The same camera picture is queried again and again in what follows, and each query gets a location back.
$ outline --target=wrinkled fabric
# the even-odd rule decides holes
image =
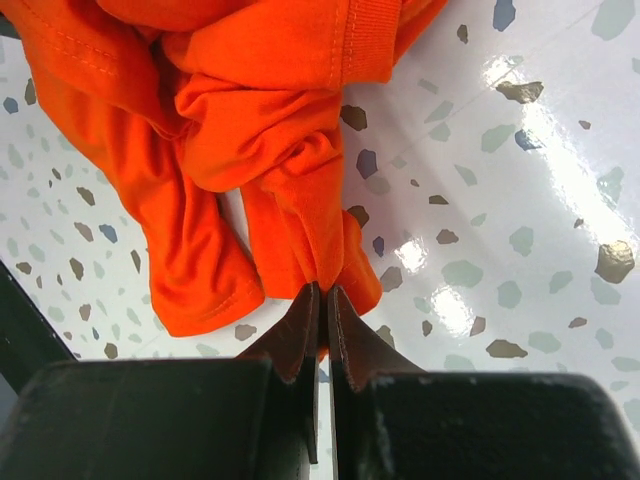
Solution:
[[[342,88],[386,82],[446,0],[0,0],[39,102],[141,225],[174,336],[317,281],[381,286],[342,210]],[[239,188],[252,260],[216,193]]]

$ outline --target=terrazzo surface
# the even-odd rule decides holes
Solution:
[[[636,3],[452,1],[341,116],[344,205],[385,290],[367,323],[429,370],[585,373],[640,445]],[[18,41],[0,100],[0,256],[78,358],[235,355],[286,310],[169,337],[140,228],[39,109]]]

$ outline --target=orange garment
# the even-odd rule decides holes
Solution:
[[[0,0],[39,102],[147,238],[153,306],[201,334],[318,281],[381,287],[341,207],[341,90],[386,82],[446,0]],[[240,188],[254,264],[215,193]]]

